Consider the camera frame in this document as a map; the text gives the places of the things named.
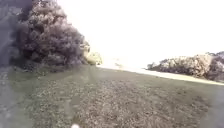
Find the small white object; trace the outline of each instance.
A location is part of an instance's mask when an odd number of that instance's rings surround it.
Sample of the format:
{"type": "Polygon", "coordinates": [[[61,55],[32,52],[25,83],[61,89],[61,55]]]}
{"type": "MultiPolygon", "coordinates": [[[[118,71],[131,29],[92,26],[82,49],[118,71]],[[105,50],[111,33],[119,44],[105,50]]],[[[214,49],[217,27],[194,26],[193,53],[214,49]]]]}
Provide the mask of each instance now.
{"type": "Polygon", "coordinates": [[[80,128],[78,124],[73,124],[71,128],[80,128]]]}

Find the ground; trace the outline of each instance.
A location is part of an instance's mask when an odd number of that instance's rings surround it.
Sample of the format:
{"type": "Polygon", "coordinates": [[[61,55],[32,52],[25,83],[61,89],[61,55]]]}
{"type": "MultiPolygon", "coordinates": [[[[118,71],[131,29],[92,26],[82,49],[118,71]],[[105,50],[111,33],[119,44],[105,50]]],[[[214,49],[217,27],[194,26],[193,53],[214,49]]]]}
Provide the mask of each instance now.
{"type": "Polygon", "coordinates": [[[224,91],[220,85],[91,66],[50,74],[4,71],[3,128],[73,123],[82,128],[198,128],[215,108],[218,90],[224,91]]]}

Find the grassy field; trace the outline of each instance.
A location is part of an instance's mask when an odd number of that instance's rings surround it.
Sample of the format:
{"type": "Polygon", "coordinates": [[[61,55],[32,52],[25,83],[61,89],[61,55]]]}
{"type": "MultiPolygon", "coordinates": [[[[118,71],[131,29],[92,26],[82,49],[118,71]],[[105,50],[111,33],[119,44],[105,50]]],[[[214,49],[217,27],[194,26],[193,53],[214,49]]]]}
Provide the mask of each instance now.
{"type": "Polygon", "coordinates": [[[222,86],[126,71],[79,67],[8,73],[33,127],[198,128],[222,86]]]}

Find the overexposed sky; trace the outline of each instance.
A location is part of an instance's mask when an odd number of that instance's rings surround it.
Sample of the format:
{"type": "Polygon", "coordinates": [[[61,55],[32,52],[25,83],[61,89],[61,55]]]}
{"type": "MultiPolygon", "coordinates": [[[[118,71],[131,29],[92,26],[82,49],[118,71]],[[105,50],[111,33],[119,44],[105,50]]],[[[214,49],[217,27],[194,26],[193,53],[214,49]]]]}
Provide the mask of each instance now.
{"type": "Polygon", "coordinates": [[[107,56],[158,61],[224,50],[223,0],[58,0],[107,56]]]}

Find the grass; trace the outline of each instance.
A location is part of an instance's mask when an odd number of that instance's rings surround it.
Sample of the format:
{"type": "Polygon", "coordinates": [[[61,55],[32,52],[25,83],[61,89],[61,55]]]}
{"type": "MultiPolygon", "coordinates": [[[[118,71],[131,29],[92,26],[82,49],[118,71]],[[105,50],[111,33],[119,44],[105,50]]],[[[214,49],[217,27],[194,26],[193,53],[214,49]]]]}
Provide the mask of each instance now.
{"type": "Polygon", "coordinates": [[[8,76],[35,128],[198,128],[223,89],[96,67],[8,76]]]}

